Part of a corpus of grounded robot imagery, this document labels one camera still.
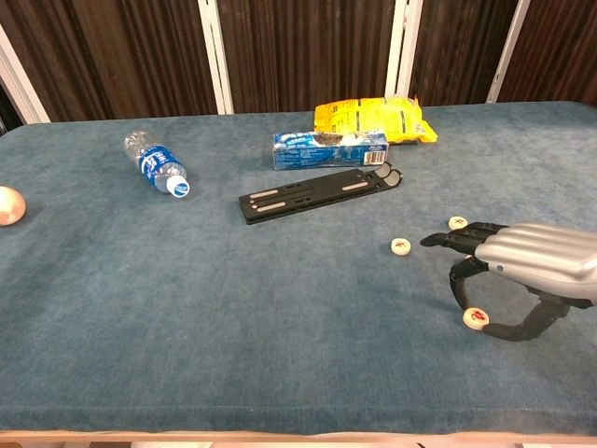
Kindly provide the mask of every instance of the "robotic hand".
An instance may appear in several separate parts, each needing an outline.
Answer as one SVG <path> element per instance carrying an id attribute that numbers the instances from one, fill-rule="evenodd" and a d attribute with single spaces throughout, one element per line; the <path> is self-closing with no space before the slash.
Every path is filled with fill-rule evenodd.
<path id="1" fill-rule="evenodd" d="M 597 304 L 597 232 L 540 223 L 500 226 L 475 222 L 450 233 L 435 233 L 421 241 L 472 257 L 454 264 L 450 286 L 458 304 L 469 308 L 465 280 L 491 272 L 521 283 L 538 295 L 539 303 L 519 325 L 489 323 L 486 334 L 508 341 L 538 337 L 571 306 Z"/>

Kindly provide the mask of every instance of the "dark brown curtain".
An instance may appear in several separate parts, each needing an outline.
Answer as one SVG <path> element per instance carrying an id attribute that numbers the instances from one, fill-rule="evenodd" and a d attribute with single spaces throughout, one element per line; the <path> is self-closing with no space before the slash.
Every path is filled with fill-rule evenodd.
<path id="1" fill-rule="evenodd" d="M 533 0 L 499 101 L 597 105 L 597 1 Z"/>
<path id="2" fill-rule="evenodd" d="M 485 103 L 518 0 L 424 0 L 410 96 Z"/>
<path id="3" fill-rule="evenodd" d="M 216 112 L 196 0 L 0 0 L 52 121 Z"/>
<path id="4" fill-rule="evenodd" d="M 218 0 L 235 112 L 383 96 L 394 0 Z"/>

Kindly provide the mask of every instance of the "round game piece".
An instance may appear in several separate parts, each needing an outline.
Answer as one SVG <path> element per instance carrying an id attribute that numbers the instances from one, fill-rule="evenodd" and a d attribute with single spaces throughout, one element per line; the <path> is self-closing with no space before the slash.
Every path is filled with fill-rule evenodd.
<path id="1" fill-rule="evenodd" d="M 489 316 L 480 308 L 467 308 L 463 314 L 463 321 L 470 329 L 480 331 L 489 324 Z"/>
<path id="2" fill-rule="evenodd" d="M 25 214 L 27 204 L 15 189 L 0 187 L 0 226 L 14 224 Z"/>
<path id="3" fill-rule="evenodd" d="M 391 248 L 396 255 L 404 257 L 410 252 L 410 242 L 404 238 L 395 238 L 392 240 Z"/>
<path id="4" fill-rule="evenodd" d="M 463 229 L 468 225 L 468 221 L 463 217 L 451 217 L 448 221 L 448 227 L 451 231 L 455 231 L 457 229 Z"/>

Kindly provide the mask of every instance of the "orange ball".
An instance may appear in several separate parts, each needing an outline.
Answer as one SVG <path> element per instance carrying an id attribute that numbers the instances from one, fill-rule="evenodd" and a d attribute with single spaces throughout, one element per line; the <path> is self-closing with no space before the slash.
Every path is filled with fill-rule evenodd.
<path id="1" fill-rule="evenodd" d="M 0 226 L 14 224 L 25 214 L 27 204 L 15 189 L 0 187 Z"/>

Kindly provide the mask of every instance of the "blue bottle label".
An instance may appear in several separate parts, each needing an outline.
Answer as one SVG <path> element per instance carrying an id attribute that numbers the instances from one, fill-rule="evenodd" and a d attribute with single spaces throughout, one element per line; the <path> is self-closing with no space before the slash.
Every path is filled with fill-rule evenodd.
<path id="1" fill-rule="evenodd" d="M 167 147 L 151 147 L 141 159 L 139 159 L 139 170 L 141 170 L 141 173 L 143 173 L 147 180 L 155 186 L 156 174 L 160 172 L 162 166 L 170 162 L 180 163 Z"/>

